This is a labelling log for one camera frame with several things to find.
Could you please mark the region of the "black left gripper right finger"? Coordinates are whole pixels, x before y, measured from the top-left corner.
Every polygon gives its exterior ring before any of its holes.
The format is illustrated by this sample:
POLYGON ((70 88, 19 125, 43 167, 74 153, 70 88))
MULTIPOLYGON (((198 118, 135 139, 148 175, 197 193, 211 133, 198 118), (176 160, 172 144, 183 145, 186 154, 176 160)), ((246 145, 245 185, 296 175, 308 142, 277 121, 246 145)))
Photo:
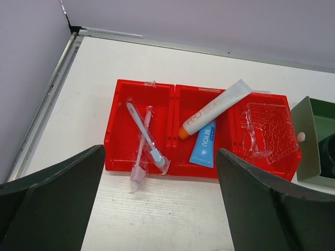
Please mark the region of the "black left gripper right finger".
POLYGON ((235 250, 334 250, 334 195, 299 186, 219 149, 235 250))

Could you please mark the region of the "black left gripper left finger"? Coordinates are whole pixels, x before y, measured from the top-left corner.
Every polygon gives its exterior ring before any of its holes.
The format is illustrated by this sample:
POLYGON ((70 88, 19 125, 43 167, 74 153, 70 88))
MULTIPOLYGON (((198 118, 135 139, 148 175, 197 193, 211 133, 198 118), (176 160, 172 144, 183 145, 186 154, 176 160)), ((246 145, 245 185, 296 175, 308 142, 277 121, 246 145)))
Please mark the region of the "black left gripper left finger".
POLYGON ((81 250, 104 163, 94 145, 1 184, 1 250, 81 250))

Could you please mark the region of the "clear textured holder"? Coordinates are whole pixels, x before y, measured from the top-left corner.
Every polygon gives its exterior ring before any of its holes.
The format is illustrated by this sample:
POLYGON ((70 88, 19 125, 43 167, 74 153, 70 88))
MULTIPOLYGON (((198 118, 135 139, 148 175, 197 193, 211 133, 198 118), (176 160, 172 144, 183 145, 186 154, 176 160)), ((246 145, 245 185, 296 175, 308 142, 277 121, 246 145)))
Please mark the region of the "clear textured holder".
POLYGON ((299 148, 289 109, 284 105, 250 102, 241 114, 243 157, 249 163, 273 164, 299 148))

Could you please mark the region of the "dark green mug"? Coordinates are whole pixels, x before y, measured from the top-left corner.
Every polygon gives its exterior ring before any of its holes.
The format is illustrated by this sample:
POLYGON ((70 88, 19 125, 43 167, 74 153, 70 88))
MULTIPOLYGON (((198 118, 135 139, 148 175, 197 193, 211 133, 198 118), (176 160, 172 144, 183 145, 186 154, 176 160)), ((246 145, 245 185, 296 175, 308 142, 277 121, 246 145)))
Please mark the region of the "dark green mug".
POLYGON ((334 133, 318 143, 322 177, 334 179, 334 133))

